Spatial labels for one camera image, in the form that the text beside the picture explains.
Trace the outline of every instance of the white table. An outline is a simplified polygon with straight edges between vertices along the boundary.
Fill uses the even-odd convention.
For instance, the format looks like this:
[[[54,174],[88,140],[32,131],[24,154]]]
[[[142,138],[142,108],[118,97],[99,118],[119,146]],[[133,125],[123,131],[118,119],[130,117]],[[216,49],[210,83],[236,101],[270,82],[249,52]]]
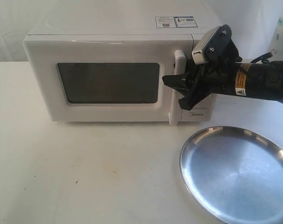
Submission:
[[[51,122],[29,63],[0,63],[0,224],[217,224],[188,194],[179,154],[217,125],[283,147],[283,104],[218,96],[211,121]]]

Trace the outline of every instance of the white microwave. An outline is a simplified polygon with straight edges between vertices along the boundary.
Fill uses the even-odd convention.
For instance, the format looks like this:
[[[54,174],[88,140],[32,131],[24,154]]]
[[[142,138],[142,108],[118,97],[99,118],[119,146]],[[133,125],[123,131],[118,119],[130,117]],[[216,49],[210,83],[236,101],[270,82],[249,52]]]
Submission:
[[[185,71],[193,46],[220,21],[203,0],[61,0],[24,40],[53,121],[204,121],[165,75]]]

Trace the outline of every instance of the yellow warning sticker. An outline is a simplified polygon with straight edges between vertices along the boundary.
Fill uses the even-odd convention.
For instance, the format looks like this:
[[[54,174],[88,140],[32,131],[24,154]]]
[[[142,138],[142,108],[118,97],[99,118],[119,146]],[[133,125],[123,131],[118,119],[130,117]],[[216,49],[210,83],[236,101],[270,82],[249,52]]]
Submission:
[[[241,67],[248,72],[251,64],[242,64]],[[239,96],[246,96],[245,92],[245,83],[246,83],[246,73],[239,69],[236,75],[236,81],[235,81],[235,90],[236,90],[236,95]]]

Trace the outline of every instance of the stainless steel plate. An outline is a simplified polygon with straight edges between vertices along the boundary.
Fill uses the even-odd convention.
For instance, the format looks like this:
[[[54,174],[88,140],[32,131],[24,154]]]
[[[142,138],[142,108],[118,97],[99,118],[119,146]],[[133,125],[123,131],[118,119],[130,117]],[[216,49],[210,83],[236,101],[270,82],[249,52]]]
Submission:
[[[196,200],[228,224],[283,224],[283,150],[237,127],[211,127],[183,146],[180,168]]]

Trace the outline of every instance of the white backdrop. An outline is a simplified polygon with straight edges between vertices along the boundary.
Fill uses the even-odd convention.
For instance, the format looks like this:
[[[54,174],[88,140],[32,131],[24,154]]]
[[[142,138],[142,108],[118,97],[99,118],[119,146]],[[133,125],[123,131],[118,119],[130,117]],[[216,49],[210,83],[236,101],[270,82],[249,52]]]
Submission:
[[[56,0],[0,0],[0,61],[27,61],[22,40]],[[231,26],[243,58],[269,48],[283,0],[206,0]]]

